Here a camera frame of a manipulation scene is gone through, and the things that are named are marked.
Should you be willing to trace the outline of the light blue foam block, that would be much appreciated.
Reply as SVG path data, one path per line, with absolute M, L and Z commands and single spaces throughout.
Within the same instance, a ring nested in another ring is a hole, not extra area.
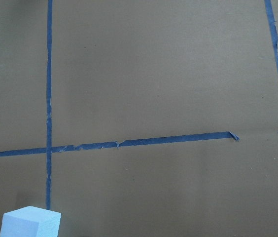
M 27 206 L 3 215 L 1 237 L 56 237 L 61 213 Z

